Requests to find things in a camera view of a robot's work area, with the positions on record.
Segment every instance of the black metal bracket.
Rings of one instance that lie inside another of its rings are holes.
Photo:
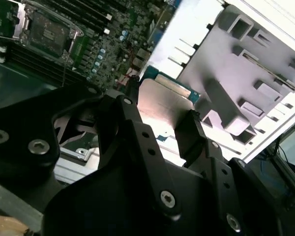
[[[101,97],[100,89],[81,83],[0,109],[0,179],[48,178],[59,158],[59,141],[79,135],[66,133],[70,115],[57,119]]]
[[[239,179],[259,186],[249,169],[241,168],[239,160],[224,160],[195,111],[175,129],[184,168],[166,162],[152,128],[142,123],[137,87],[134,80],[127,95],[111,98],[96,87],[78,84],[0,109],[0,184],[33,207],[39,205],[37,197],[28,199],[33,189],[37,194],[40,186],[44,192],[52,190],[39,209],[45,212],[43,234],[48,236],[64,231],[91,235],[94,229],[106,230],[104,235],[254,232],[246,229],[237,195],[243,184]],[[98,134],[99,170],[56,194],[60,187],[47,180],[59,145],[85,132]],[[271,235],[272,223],[258,233]],[[64,224],[71,227],[64,229]]]
[[[124,160],[124,156],[116,157],[116,152],[120,146],[127,147],[132,163],[141,170],[142,180],[153,208],[170,220],[178,220],[181,215],[181,203],[152,128],[142,123],[137,105],[129,97],[118,96],[112,108],[118,114],[118,133],[108,151],[103,154],[104,164],[101,163],[100,167],[113,162],[113,156]]]
[[[219,145],[208,139],[200,123],[199,113],[189,111],[175,129],[180,156],[185,167],[207,179],[214,192],[221,233],[244,235],[243,218],[232,169],[224,163]]]

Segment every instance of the capacitor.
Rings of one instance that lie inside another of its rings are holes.
[[[128,31],[127,30],[123,30],[122,32],[121,32],[121,34],[123,35],[123,36],[127,36],[128,35]]]
[[[0,52],[1,52],[1,53],[6,53],[7,50],[8,50],[7,47],[5,47],[5,46],[0,46]]]
[[[0,63],[5,63],[5,57],[0,57]]]

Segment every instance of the black plastic part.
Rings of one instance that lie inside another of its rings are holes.
[[[125,95],[128,96],[133,102],[138,104],[139,102],[139,87],[140,87],[140,77],[131,76],[125,89]]]
[[[175,129],[180,156],[186,160],[185,167],[201,174],[211,184],[221,233],[234,233],[227,221],[227,216],[231,215],[240,227],[237,235],[245,235],[232,169],[224,163],[219,145],[206,138],[199,115],[189,111]]]
[[[280,235],[277,217],[283,217],[283,209],[249,166],[243,167],[240,161],[233,158],[228,165],[233,170],[245,225],[252,235]]]
[[[54,128],[57,118],[86,102],[100,99],[101,95],[100,89],[81,83],[0,109],[0,130],[9,135],[8,141],[0,144],[0,180],[38,184],[50,176],[59,158]],[[49,144],[46,154],[29,151],[29,143],[37,139]]]
[[[169,163],[166,168],[183,205],[178,221],[166,224],[155,215],[141,169],[123,162],[61,191],[45,211],[42,235],[215,235],[219,225],[207,182],[184,168]]]

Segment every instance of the green circuit board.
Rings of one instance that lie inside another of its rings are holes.
[[[34,63],[30,57],[19,58],[20,55],[16,54],[14,47],[22,46],[41,56],[42,60],[47,59],[55,66],[66,67],[64,80],[66,73],[70,73],[71,77],[76,74],[103,90],[124,86],[125,77],[140,72],[155,47],[155,42],[148,40],[151,27],[154,27],[152,23],[157,22],[164,11],[170,16],[175,12],[173,6],[162,0],[29,2],[17,4],[0,0],[0,36],[12,38],[15,34],[22,4],[30,21],[28,29],[19,35],[20,40],[7,43],[12,48],[11,58],[7,58],[8,65],[22,69],[26,60],[29,64]],[[98,22],[92,20],[94,15],[98,16]],[[83,33],[73,36],[73,29]],[[36,73],[38,67],[31,65],[30,71],[43,78],[47,72]]]

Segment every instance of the ram slot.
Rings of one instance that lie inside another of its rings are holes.
[[[104,31],[104,28],[101,28],[97,26],[94,22],[90,22],[86,19],[84,19],[79,14],[75,13],[75,11],[71,11],[69,9],[64,8],[60,3],[53,1],[53,0],[44,0],[45,3],[52,5],[54,9],[56,9],[58,12],[63,13],[64,15],[67,15],[68,17],[72,18],[75,22],[79,22],[86,27],[94,30],[97,33],[102,33]]]
[[[110,22],[110,20],[106,18],[107,14],[103,15],[103,14],[99,13],[98,11],[96,11],[95,8],[88,1],[85,1],[85,0],[72,0],[71,3],[79,6],[82,9],[84,9],[90,15],[96,17],[98,20],[105,23],[106,26],[107,26],[107,23]]]
[[[120,11],[120,12],[126,12],[127,8],[120,4],[119,2],[115,1],[115,0],[100,0],[100,3],[102,3],[102,5],[106,5],[108,4],[110,7]]]
[[[13,45],[9,55],[9,63],[20,65],[32,73],[41,76],[46,82],[54,86],[61,86],[63,80],[64,67],[35,54],[28,49]],[[73,84],[85,81],[85,77],[67,69],[65,84]]]
[[[107,26],[106,23],[98,20],[97,18],[89,14],[85,9],[83,10],[82,8],[80,8],[80,6],[74,5],[73,3],[70,3],[66,0],[57,0],[57,2],[59,2],[62,5],[62,7],[69,9],[70,11],[78,14],[81,18],[84,18],[89,22],[97,24],[103,29]]]
[[[104,16],[112,15],[111,12],[107,11],[106,9],[104,9],[101,5],[99,5],[98,3],[96,3],[93,0],[80,0],[81,2],[84,2],[85,4],[89,4],[90,7],[92,7],[93,9],[96,9],[96,11],[98,11],[99,13],[101,13]]]

